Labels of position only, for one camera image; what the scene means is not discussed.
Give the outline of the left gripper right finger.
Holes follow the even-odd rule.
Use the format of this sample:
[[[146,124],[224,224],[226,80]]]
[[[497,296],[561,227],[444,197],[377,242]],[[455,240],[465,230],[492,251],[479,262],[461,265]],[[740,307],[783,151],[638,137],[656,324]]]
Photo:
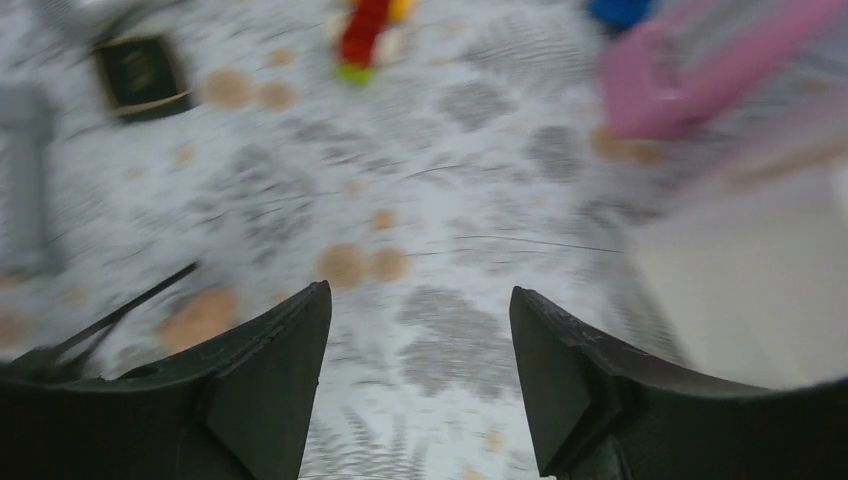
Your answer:
[[[843,479],[847,383],[770,390],[673,364],[515,287],[537,468],[559,479]]]

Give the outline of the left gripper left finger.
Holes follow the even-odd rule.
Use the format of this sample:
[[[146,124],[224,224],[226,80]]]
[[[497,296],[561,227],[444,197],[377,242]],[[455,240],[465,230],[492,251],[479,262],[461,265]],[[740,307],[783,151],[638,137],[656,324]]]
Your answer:
[[[259,317],[105,381],[1,374],[5,479],[294,479],[332,317],[315,282]]]

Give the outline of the cream three-drawer organizer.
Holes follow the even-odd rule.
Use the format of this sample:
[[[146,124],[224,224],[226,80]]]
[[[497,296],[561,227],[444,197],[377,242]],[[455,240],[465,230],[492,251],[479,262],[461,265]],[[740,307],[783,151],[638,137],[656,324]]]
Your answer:
[[[773,389],[846,376],[844,146],[737,164],[629,236],[696,370]]]

